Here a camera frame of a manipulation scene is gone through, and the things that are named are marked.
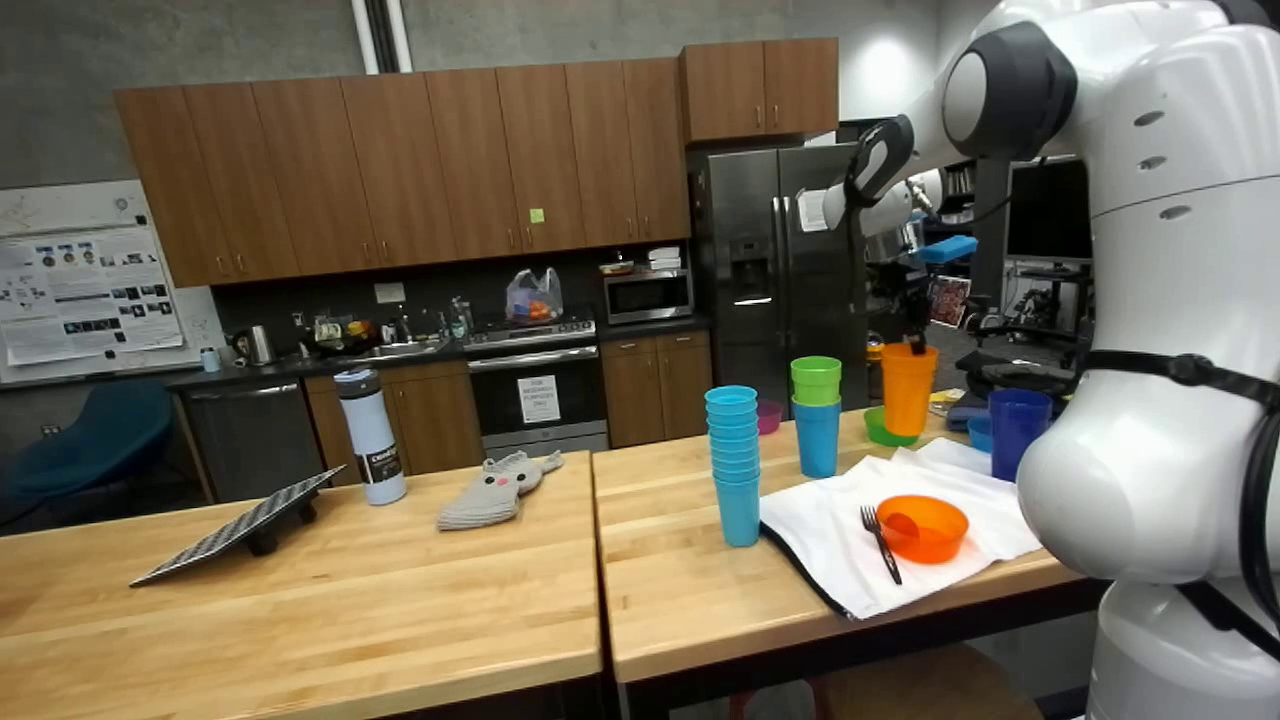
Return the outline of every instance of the orange cup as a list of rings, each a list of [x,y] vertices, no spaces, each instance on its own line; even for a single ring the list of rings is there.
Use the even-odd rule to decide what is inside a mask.
[[[880,401],[885,401],[885,427],[893,434],[926,434],[929,427],[929,392],[938,372],[938,349],[920,355],[912,344],[885,344],[880,349]]]
[[[878,521],[885,545],[915,564],[948,564],[970,537],[970,516],[938,494],[887,494]]]

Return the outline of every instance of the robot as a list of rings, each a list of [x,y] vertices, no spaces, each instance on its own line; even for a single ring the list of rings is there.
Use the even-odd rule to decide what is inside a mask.
[[[1044,547],[1111,579],[1098,720],[1280,716],[1280,37],[1259,15],[995,3],[846,179],[878,209],[970,156],[1088,164],[1098,334],[1016,484]]]

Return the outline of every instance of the refrigerator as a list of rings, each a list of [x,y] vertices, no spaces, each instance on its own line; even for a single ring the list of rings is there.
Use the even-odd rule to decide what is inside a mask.
[[[872,401],[856,222],[826,212],[847,158],[853,144],[691,156],[711,381],[752,384],[780,410],[793,410],[793,355],[841,355],[846,406]]]

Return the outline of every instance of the butcher block countertop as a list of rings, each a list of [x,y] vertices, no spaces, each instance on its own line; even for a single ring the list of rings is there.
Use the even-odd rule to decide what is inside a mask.
[[[841,418],[841,469],[878,452],[860,410]],[[801,484],[797,427],[761,439],[763,491]],[[660,680],[741,655],[906,623],[963,604],[1080,585],[1048,551],[989,573],[878,620],[847,620],[821,599],[772,545],[725,547],[709,439],[597,452],[597,512],[610,596],[610,643],[622,685]]]
[[[273,555],[129,588],[253,503],[0,537],[0,716],[390,716],[600,673],[593,464],[520,521],[438,531],[472,472],[401,503],[326,486]]]

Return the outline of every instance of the blue chair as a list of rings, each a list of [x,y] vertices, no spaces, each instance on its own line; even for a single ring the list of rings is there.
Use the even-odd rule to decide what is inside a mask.
[[[35,524],[102,521],[174,434],[174,401],[155,381],[93,384],[81,414],[0,469],[0,516]]]

